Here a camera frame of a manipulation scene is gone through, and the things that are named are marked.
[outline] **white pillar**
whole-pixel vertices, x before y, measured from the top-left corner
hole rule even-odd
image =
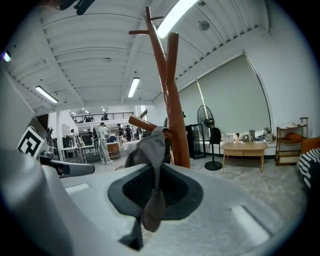
[[[59,152],[59,158],[60,158],[60,161],[63,161],[64,158],[63,158],[63,153],[61,151],[61,149],[64,148],[64,144],[62,142],[62,125],[60,123],[60,113],[61,111],[58,110],[56,112],[56,121],[55,121],[55,128],[56,128],[56,142],[57,142],[57,146],[58,146],[58,152]]]

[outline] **person in white clothes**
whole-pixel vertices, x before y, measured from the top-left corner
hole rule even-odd
[[[113,160],[110,160],[108,145],[106,141],[106,135],[108,135],[105,124],[102,122],[100,126],[96,129],[96,135],[99,139],[98,152],[102,161],[102,164],[111,164]]]

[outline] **black mesh grille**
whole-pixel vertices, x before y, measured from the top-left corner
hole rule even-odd
[[[188,194],[188,185],[165,169],[161,169],[159,186],[163,192],[165,205],[170,207]],[[128,181],[122,187],[123,194],[131,201],[144,208],[154,187],[154,172],[150,168]]]

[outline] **pedestal fan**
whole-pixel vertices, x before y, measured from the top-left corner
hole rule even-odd
[[[198,124],[202,124],[201,136],[206,140],[210,141],[212,147],[212,161],[206,162],[204,167],[210,171],[217,171],[222,168],[222,164],[218,161],[215,161],[215,152],[214,152],[214,128],[215,128],[215,119],[211,113],[211,110],[205,106],[201,105],[197,113]]]

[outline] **fan base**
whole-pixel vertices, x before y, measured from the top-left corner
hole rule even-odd
[[[206,162],[204,165],[204,168],[206,168],[209,171],[217,171],[222,168],[222,163],[220,163],[218,161]]]

